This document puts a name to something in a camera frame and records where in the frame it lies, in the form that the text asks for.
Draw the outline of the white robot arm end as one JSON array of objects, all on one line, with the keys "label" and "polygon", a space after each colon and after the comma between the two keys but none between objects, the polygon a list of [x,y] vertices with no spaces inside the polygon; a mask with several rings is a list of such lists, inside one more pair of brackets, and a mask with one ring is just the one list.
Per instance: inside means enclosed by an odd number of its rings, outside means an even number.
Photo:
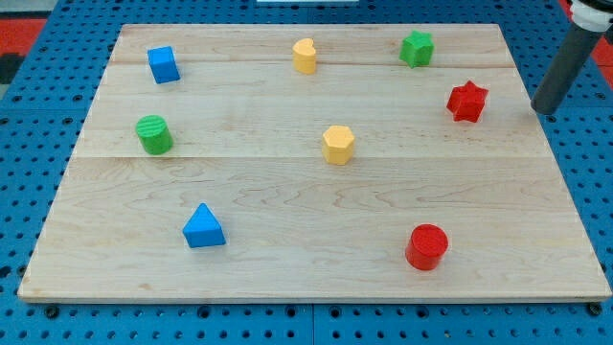
[{"label": "white robot arm end", "polygon": [[572,21],[580,28],[602,34],[612,26],[612,2],[573,0],[570,6]]}]

